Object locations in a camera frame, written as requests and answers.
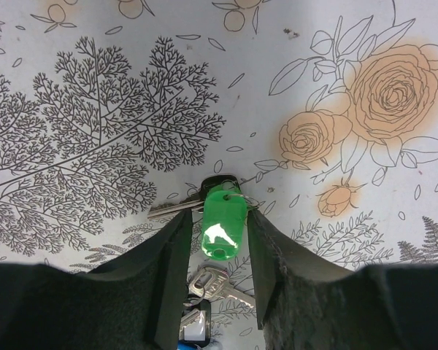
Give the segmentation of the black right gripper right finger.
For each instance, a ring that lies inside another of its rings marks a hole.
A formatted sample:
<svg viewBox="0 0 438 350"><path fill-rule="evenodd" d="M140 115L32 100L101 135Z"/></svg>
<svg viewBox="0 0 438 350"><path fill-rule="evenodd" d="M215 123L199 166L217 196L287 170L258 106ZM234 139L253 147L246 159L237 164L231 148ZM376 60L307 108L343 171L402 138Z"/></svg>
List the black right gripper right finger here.
<svg viewBox="0 0 438 350"><path fill-rule="evenodd" d="M259 329L268 349L438 349L438 264L350 271L247 216Z"/></svg>

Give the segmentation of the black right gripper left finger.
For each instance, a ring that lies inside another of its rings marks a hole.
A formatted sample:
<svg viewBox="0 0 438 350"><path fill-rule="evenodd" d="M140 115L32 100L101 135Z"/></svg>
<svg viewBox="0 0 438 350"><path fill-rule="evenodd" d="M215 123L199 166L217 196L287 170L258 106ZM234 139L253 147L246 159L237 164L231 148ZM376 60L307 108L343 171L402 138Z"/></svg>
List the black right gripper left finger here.
<svg viewBox="0 0 438 350"><path fill-rule="evenodd" d="M175 349L193 220L87 273L0 263L0 349Z"/></svg>

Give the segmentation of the green key tag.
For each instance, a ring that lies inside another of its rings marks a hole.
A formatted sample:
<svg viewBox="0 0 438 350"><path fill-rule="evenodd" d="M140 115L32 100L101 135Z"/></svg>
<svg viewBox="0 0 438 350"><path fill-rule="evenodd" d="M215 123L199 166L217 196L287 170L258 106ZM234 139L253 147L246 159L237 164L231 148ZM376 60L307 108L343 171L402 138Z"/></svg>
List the green key tag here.
<svg viewBox="0 0 438 350"><path fill-rule="evenodd" d="M201 250L212 260L225 261L237 256L247 216L247 202L232 183L213 187L204 201L201 224Z"/></svg>

